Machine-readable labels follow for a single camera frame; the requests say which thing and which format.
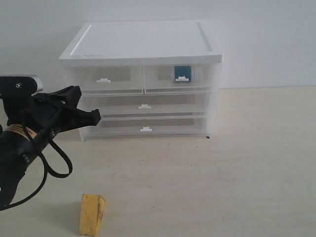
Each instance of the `wooden table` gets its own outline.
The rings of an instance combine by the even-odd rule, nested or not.
[[[101,237],[316,236],[316,87],[221,90],[212,139],[57,142],[74,173],[1,212],[0,236],[77,236],[82,194],[107,201]],[[38,159],[15,200],[41,176]]]

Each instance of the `white wall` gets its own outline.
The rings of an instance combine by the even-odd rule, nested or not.
[[[316,85],[315,0],[0,0],[0,74],[62,88],[58,57],[88,21],[209,19],[221,87]]]

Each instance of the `yellow block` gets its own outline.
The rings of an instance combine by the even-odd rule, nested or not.
[[[97,236],[100,229],[105,200],[100,195],[82,196],[79,234]]]

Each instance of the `plastic drawer unit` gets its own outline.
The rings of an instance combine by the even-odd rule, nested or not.
[[[85,110],[82,140],[213,133],[223,54],[206,21],[85,24],[59,60]]]

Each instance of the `teal object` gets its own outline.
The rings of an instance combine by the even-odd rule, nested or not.
[[[191,66],[175,66],[174,67],[174,81],[190,82],[192,79],[192,69]]]

